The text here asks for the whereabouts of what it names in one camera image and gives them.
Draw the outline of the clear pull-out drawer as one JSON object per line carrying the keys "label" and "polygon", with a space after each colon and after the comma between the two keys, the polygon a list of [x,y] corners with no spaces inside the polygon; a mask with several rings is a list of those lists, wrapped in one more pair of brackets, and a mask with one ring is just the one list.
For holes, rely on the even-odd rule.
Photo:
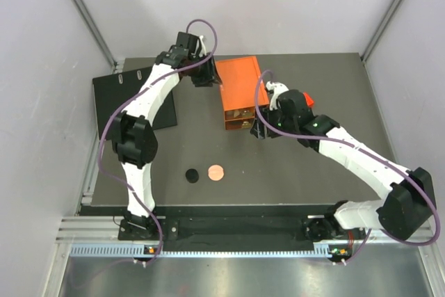
{"label": "clear pull-out drawer", "polygon": [[254,117],[254,107],[247,107],[243,109],[232,109],[225,111],[225,120],[241,120]]}

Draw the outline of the orange drawer box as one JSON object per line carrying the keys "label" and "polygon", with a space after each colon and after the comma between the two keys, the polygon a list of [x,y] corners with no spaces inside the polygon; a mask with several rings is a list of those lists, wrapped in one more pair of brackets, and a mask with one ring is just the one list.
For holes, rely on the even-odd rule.
{"label": "orange drawer box", "polygon": [[261,71],[256,56],[216,61],[216,67],[222,79],[220,96],[225,123],[225,111],[254,107],[255,87]]}

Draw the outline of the pink round powder puff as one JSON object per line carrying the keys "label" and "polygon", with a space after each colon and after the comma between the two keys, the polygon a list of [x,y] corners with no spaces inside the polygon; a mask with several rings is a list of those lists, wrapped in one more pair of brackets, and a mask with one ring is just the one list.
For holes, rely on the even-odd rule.
{"label": "pink round powder puff", "polygon": [[221,165],[214,164],[208,169],[208,177],[210,180],[218,182],[225,175],[225,171]]}

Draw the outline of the black round compact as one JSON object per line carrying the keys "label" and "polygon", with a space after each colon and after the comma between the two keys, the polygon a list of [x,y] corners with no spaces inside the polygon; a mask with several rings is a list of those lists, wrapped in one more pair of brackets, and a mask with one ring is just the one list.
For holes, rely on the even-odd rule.
{"label": "black round compact", "polygon": [[189,168],[185,173],[185,177],[186,180],[191,184],[196,183],[200,178],[199,172],[194,168]]}

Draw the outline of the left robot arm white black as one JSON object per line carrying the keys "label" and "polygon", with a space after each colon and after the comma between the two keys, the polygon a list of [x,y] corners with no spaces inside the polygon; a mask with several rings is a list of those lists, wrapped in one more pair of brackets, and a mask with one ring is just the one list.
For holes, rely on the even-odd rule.
{"label": "left robot arm white black", "polygon": [[183,77],[196,87],[220,85],[214,57],[204,46],[204,37],[179,32],[168,51],[161,52],[140,89],[140,95],[117,114],[110,128],[113,151],[130,185],[128,212],[137,216],[133,230],[150,239],[158,223],[148,212],[155,207],[151,166],[158,150],[153,122],[164,101]]}

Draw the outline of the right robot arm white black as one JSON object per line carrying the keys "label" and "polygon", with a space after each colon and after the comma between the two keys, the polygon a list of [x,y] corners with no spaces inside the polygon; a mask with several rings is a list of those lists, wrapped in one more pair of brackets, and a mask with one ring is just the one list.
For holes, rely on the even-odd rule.
{"label": "right robot arm white black", "polygon": [[332,159],[365,182],[378,200],[342,200],[321,217],[304,222],[312,241],[338,239],[353,229],[382,230],[390,238],[410,245],[410,237],[430,218],[436,231],[426,243],[436,241],[440,221],[434,201],[432,177],[423,168],[408,170],[394,164],[353,138],[327,115],[315,115],[305,94],[284,84],[269,82],[272,95],[266,107],[256,106],[251,132],[257,138],[288,136]]}

